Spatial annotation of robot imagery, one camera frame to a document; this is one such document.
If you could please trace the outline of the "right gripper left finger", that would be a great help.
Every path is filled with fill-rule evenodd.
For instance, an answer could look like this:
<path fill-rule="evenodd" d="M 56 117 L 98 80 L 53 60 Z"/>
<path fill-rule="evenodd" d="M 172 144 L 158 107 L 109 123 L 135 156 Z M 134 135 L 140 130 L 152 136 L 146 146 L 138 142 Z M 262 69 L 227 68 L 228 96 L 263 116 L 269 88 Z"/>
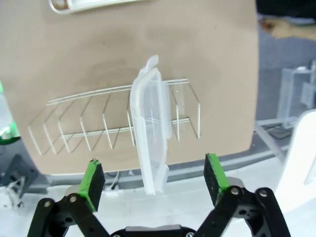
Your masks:
<path fill-rule="evenodd" d="M 30 224 L 31 237 L 64 237 L 70 226 L 78 226 L 85 237 L 109 237 L 98 221 L 98 210 L 105 176 L 100 161 L 93 159 L 79 185 L 79 190 L 56 202 L 41 199 Z"/>

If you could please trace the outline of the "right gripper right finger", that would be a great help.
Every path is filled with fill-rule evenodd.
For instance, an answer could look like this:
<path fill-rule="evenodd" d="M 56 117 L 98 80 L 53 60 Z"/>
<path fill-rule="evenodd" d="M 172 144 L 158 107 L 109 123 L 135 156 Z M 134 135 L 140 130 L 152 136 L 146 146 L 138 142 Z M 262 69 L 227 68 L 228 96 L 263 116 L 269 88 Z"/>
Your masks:
<path fill-rule="evenodd" d="M 274 192 L 255 192 L 232 185 L 216 154 L 206 154 L 204 171 L 213 210 L 196 231 L 198 237 L 220 237 L 233 218 L 243 219 L 254 237 L 288 237 L 290 231 Z"/>

